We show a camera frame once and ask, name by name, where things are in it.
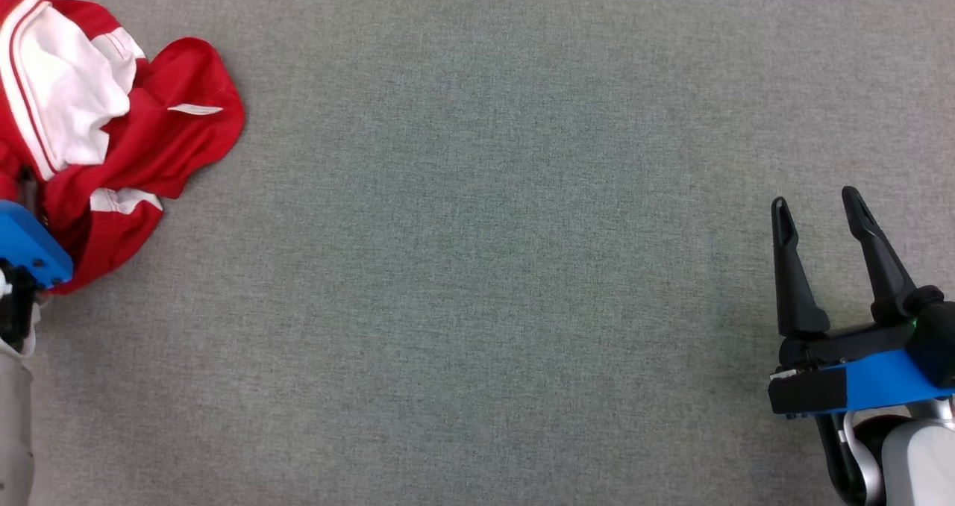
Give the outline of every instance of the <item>red stripe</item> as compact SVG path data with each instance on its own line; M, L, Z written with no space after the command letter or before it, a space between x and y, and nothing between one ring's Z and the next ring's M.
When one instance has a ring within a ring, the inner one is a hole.
M119 54L119 57L122 58L123 51L120 51L119 47L116 47L116 44L119 43L119 40L117 40L115 36L113 36L112 34L108 32L106 34L103 34L103 36L106 36L106 40L109 40L109 43L113 44L113 49L116 50L116 54Z
M42 6L44 2L38 1L34 4L33 8L30 9L30 12L27 12L26 16L20 17L20 20L17 21L16 26L13 27L13 33L10 33L10 67L13 68L13 76L16 78L16 85L20 88L20 97L23 98L23 104L27 107L27 114L30 116L30 125L34 128L34 135L37 135L37 142L40 143L40 151L43 152L43 158L47 160L47 166L50 166L51 172L54 174L57 173L57 169L54 168L54 165L50 162L50 156L47 155L47 146L44 146L43 139L40 138L40 131L37 128L37 119L34 118L34 112L30 109L30 100L27 98L27 91L23 87L23 81L20 78L20 71L16 67L16 57L13 56L13 43L16 41L16 35L20 32L20 25L23 24L28 17L31 16Z

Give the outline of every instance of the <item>white tag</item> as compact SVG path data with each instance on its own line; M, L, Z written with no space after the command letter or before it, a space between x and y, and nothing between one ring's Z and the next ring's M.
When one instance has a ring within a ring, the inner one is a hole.
M192 114L193 116L208 116L210 114L215 114L222 110L221 106L201 106L197 104L178 104L176 106L171 106L167 110L177 110L180 112L185 112L187 114Z

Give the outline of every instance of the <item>red and white shirt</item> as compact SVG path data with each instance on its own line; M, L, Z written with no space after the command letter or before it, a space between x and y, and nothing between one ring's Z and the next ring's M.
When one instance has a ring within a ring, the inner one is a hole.
M0 199L20 167L39 181L52 236L74 261L69 293L132 257L189 175L242 132L239 94L194 37L153 61L105 8L0 0Z

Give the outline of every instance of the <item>white stripe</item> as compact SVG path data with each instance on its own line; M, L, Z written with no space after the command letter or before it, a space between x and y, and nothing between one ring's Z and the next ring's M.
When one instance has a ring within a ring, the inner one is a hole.
M163 204L160 198L153 193L147 193L139 189L97 189L93 190L90 196L90 210L93 211L116 211L124 216L133 213L140 202L153 204L156 209L162 211Z
M112 45L116 53L123 44L117 40ZM129 112L127 92L116 80L117 64L54 8L45 8L17 31L11 48L16 71L27 87L24 100L52 169L101 165L110 142L102 126ZM132 54L129 60L134 68ZM126 81L132 87L132 77Z
M185 112L187 114L192 114L193 116L208 116L210 114L215 114L217 112L222 112L221 106L202 106L200 104L178 104L176 106L171 106L166 110L176 110L178 112Z
M43 146L40 143L40 139L38 139L34 133L34 126L30 122L30 111L27 109L27 102L23 100L23 96L20 94L20 87L16 82L16 75L13 73L14 67L17 67L17 71L20 71L18 67L19 64L10 63L10 47L15 47L17 37L19 36L19 34L13 33L13 29L16 28L17 23L20 23L20 19L24 19L27 13L30 13L30 9L33 8L36 3L37 0L23 0L23 2L14 8L13 12L10 12L10 15L4 19L3 25L0 25L0 82L3 82L4 95L7 97L7 103L10 105L10 112L13 114L13 121L16 122L20 136L23 137L23 142L26 143L31 155L34 156L34 162L37 162L40 176L44 181L48 181L54 177L54 172L50 169L47 158L43 154ZM31 14L31 19L49 5L49 3L40 5L33 14ZM22 30L24 26L30 23L31 19L24 20L23 24L20 25L20 29ZM26 78L24 78L23 75L20 75L20 78L26 82Z
M108 34L99 34L90 41L110 61L113 78L123 92L129 94L133 89L133 79L136 78L136 60L146 58L146 53L123 27Z

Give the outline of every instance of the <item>robotic arm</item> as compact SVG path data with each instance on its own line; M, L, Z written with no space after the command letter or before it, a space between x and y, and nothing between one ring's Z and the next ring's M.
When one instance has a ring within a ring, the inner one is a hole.
M35 296L72 277L69 255L34 216L32 183L25 174L21 203L0 200L0 506L26 506L34 484L22 360L34 352Z
M773 202L779 347L773 411L815 418L829 476L846 504L929 506L955 497L955 303L916 288L853 187L842 190L862 244L873 323L830 330L815 305L783 198ZM857 411L904 405L910 417L854 424Z

